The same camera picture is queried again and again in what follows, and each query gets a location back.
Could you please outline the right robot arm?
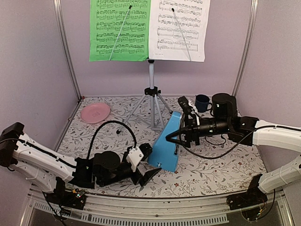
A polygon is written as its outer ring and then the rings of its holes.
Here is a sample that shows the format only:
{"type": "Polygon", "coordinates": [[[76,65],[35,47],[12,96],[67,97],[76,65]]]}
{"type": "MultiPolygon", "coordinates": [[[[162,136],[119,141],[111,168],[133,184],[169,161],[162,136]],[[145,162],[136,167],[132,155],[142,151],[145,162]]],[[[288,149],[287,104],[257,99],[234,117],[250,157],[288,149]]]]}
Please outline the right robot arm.
{"type": "MultiPolygon", "coordinates": [[[[211,98],[211,117],[202,118],[193,112],[185,96],[178,98],[183,110],[179,129],[168,134],[166,141],[189,149],[190,143],[199,143],[201,137],[227,134],[236,146],[272,146],[296,152],[301,151],[301,129],[270,123],[255,117],[240,117],[237,101],[227,93],[218,93],[211,98]]],[[[268,173],[252,178],[248,190],[243,195],[247,205],[254,205],[265,194],[288,185],[301,178],[301,158],[268,173]]]]}

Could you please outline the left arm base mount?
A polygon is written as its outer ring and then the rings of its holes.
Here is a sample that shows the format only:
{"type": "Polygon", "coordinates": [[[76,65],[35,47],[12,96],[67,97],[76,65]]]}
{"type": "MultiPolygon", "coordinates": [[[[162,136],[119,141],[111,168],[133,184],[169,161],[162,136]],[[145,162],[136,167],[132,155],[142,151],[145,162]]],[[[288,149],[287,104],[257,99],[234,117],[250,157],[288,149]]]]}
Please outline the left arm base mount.
{"type": "Polygon", "coordinates": [[[68,207],[77,210],[83,210],[87,197],[66,190],[55,189],[53,193],[46,193],[46,200],[50,203],[57,204],[60,207],[68,207]]]}

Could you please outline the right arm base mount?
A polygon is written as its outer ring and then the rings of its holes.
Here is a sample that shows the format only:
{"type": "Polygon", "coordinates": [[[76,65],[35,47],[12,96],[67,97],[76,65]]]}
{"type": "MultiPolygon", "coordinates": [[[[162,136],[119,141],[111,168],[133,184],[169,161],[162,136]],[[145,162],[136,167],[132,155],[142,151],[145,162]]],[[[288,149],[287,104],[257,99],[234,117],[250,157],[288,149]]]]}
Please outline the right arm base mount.
{"type": "Polygon", "coordinates": [[[230,210],[242,209],[242,217],[249,222],[257,221],[265,216],[263,212],[266,209],[267,201],[266,194],[259,189],[232,194],[226,199],[230,210]]]}

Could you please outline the white sheet music page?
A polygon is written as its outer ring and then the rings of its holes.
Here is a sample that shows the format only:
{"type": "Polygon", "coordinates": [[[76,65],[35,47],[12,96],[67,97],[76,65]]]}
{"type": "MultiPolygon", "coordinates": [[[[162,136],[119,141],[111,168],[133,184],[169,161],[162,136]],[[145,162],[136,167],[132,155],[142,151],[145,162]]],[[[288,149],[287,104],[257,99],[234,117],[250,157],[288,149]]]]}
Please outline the white sheet music page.
{"type": "Polygon", "coordinates": [[[204,62],[208,0],[150,2],[149,59],[204,62]]]}

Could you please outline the green sheet music page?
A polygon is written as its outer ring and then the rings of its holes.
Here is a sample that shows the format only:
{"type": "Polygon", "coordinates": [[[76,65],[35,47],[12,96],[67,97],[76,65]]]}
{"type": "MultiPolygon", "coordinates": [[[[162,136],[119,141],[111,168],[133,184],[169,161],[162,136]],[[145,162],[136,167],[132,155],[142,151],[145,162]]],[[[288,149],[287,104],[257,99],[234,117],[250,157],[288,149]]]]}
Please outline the green sheet music page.
{"type": "Polygon", "coordinates": [[[150,6],[149,0],[92,0],[89,60],[146,60],[150,6]]]}

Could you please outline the blue metronome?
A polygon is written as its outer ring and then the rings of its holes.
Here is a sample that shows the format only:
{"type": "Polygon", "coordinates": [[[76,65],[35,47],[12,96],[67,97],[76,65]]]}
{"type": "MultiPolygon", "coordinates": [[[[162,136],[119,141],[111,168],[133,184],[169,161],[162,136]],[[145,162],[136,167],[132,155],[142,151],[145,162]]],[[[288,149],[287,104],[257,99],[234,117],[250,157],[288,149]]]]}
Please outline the blue metronome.
{"type": "Polygon", "coordinates": [[[174,111],[152,146],[152,153],[147,160],[149,165],[170,172],[176,171],[179,158],[176,153],[177,144],[167,141],[166,136],[179,129],[180,120],[181,113],[174,111]]]}

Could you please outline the light blue music stand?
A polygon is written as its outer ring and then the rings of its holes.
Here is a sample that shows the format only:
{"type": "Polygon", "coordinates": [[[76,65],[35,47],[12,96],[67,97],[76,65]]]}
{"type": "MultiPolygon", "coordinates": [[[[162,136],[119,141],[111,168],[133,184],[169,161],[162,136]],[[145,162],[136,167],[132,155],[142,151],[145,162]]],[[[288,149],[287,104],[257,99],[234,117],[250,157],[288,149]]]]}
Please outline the light blue music stand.
{"type": "Polygon", "coordinates": [[[161,130],[164,127],[162,113],[160,111],[159,103],[163,101],[160,91],[154,84],[154,63],[157,60],[145,60],[149,64],[149,87],[144,92],[144,97],[150,98],[150,123],[152,130],[161,130]]]}

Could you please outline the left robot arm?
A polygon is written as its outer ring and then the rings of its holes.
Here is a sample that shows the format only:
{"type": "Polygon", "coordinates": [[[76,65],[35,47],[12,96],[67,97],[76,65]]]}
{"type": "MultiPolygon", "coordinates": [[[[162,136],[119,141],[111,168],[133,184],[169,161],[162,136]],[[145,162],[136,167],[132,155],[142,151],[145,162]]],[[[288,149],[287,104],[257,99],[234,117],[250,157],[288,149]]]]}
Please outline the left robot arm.
{"type": "Polygon", "coordinates": [[[130,178],[134,185],[143,187],[161,171],[155,168],[142,174],[138,169],[152,153],[148,143],[129,147],[122,158],[113,151],[96,153],[92,158],[74,158],[35,142],[23,129],[24,125],[16,122],[2,131],[0,165],[23,174],[59,204],[70,200],[69,192],[60,183],[93,189],[130,178]]]}

